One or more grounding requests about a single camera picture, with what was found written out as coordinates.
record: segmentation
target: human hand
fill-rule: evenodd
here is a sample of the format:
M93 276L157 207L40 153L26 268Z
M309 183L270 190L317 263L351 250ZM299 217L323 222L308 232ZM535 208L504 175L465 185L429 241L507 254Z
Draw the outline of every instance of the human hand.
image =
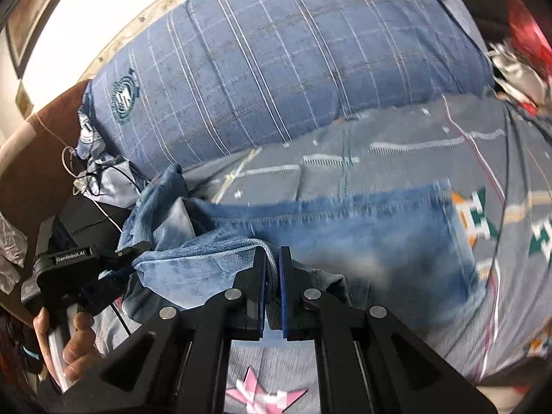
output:
M46 308L40 310L38 316L32 320L32 325L37 334L40 351L42 352L48 372L57 381L50 346L48 345L50 315ZM81 379L88 369L100 361L102 355L94 346L96 340L96 334L92 330L94 318L86 311L81 311L74 317L73 325L75 325L77 331L63 349L63 360L68 364L63 374L66 379L76 382Z

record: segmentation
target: white cable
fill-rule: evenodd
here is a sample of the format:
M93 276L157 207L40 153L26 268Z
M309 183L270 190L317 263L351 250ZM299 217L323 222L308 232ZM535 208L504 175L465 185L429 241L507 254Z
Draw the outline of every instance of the white cable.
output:
M81 191L81 188L82 186L84 185L80 179L82 178L79 178L77 177L73 172L71 172L71 170L69 170L69 168L67 167L67 164L65 163L65 152L70 149L71 152L70 154L73 155L75 153L75 149L72 148L71 146L66 146L63 148L63 151L61 151L61 164L63 165L63 167L65 168L65 171L67 171L69 174L71 174L74 178L75 178L75 181L73 182L73 196L76 196L80 191ZM100 204L98 204L96 202L96 200L94 200L92 197L89 198L93 203L96 204L96 207L98 207L99 211L102 212L104 214L104 216L109 219L109 221L111 222L111 224L113 224L117 230L122 233L122 229L118 226L117 222L113 221L113 219L111 219L111 217L106 213L106 211L100 207Z

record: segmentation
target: wall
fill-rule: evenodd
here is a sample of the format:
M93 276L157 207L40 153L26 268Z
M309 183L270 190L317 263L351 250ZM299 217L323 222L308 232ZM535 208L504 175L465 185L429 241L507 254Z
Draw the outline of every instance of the wall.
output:
M19 80L9 55L4 29L0 32L0 144L24 123L16 105L18 87Z
M23 76L34 111L76 84L97 54L154 1L61 0Z

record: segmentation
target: pink star print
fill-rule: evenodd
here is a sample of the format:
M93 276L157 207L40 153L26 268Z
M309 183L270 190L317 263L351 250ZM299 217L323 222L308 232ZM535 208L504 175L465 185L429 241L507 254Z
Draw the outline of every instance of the pink star print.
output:
M245 381L236 380L236 387L226 389L226 394L247 405L247 414L282 414L294 401L306 393L306 389L287 393L280 391L267 394L260 387L257 376L251 368L247 369Z

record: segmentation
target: metal bolt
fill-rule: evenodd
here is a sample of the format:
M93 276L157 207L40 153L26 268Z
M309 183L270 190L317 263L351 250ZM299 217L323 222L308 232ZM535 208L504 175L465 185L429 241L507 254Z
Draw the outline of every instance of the metal bolt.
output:
M161 308L159 310L159 317L161 317L161 319L172 319L173 317L176 316L176 308L173 307L173 306L166 306L165 308Z
M387 316L387 310L383 308L381 305L374 305L373 307L370 308L370 315L377 319L382 319L385 316Z
M238 290L237 288L227 289L226 292L224 293L224 297L227 298L228 300L236 300L241 297L241 291Z
M322 293L316 288L308 288L307 290L305 290L304 295L305 295L305 298L308 300L316 300L320 298Z

